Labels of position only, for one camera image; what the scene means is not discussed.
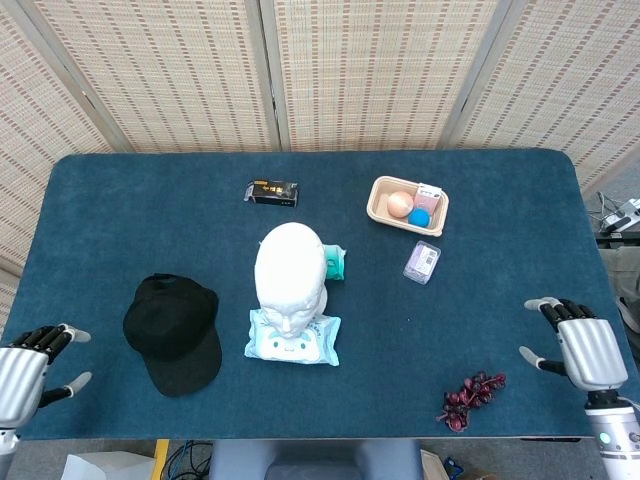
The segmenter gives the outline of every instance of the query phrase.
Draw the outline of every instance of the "small black box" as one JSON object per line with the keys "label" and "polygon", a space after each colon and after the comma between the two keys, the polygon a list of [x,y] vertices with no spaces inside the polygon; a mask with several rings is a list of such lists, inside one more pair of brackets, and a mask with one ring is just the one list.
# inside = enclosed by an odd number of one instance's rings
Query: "small black box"
{"label": "small black box", "polygon": [[298,203],[298,184],[273,180],[249,182],[244,192],[244,201],[270,203],[285,207],[295,207]]}

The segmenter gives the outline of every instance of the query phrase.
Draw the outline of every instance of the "table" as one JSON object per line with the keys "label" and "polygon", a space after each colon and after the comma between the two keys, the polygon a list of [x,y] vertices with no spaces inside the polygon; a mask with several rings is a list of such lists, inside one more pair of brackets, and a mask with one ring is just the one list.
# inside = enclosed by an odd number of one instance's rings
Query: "table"
{"label": "table", "polygon": [[[447,192],[442,237],[367,217],[381,175]],[[244,203],[256,178],[299,182],[298,207]],[[288,221],[348,251],[345,281],[327,282],[327,313],[342,317],[339,367],[243,356],[258,241]],[[417,240],[442,250],[426,286],[402,276]],[[189,276],[220,297],[222,369],[187,397],[160,395],[122,334],[135,287],[153,272]],[[528,345],[560,357],[551,328],[522,306],[544,295],[611,320],[630,372],[621,392],[639,398],[574,169],[559,152],[78,155],[51,175],[4,340],[59,322],[93,335],[56,360],[48,386],[84,370],[93,380],[38,414],[27,438],[449,436],[434,421],[442,394],[479,369],[505,372],[508,387],[458,436],[590,435],[585,395],[518,353]]]}

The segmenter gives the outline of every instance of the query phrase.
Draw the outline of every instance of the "blue ball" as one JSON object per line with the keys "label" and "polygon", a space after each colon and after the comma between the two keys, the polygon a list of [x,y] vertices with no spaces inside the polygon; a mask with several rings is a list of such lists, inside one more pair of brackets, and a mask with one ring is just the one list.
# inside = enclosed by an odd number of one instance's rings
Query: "blue ball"
{"label": "blue ball", "polygon": [[430,220],[429,212],[422,210],[421,208],[416,208],[409,214],[409,223],[416,227],[426,228],[427,225],[429,225]]}

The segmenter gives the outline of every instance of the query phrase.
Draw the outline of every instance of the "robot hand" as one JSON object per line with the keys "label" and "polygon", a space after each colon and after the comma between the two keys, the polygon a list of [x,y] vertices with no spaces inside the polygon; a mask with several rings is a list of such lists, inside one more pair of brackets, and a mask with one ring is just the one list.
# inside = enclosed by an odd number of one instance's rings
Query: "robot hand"
{"label": "robot hand", "polygon": [[586,392],[619,388],[629,378],[611,325],[596,318],[589,307],[553,297],[527,300],[524,306],[539,310],[549,321],[564,358],[564,363],[550,361],[520,347],[520,353],[531,365],[566,375]]}
{"label": "robot hand", "polygon": [[570,300],[544,297],[524,306],[539,310],[551,324],[564,362],[539,357],[527,347],[520,347],[522,356],[539,370],[569,377],[587,392],[585,413],[609,478],[640,478],[640,425],[630,401],[616,391],[628,374],[609,322]]}
{"label": "robot hand", "polygon": [[6,478],[19,438],[38,408],[73,397],[89,380],[84,372],[68,385],[44,391],[49,366],[71,342],[88,342],[91,335],[70,325],[41,327],[0,348],[0,480]]}

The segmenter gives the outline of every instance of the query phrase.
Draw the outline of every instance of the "pink package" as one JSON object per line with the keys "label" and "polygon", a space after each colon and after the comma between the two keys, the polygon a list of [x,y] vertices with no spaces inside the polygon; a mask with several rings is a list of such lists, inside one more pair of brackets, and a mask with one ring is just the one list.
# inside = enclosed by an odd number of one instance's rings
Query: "pink package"
{"label": "pink package", "polygon": [[440,187],[420,183],[418,184],[418,191],[413,198],[413,208],[421,208],[429,212],[429,215],[433,215],[441,195],[442,189]]}

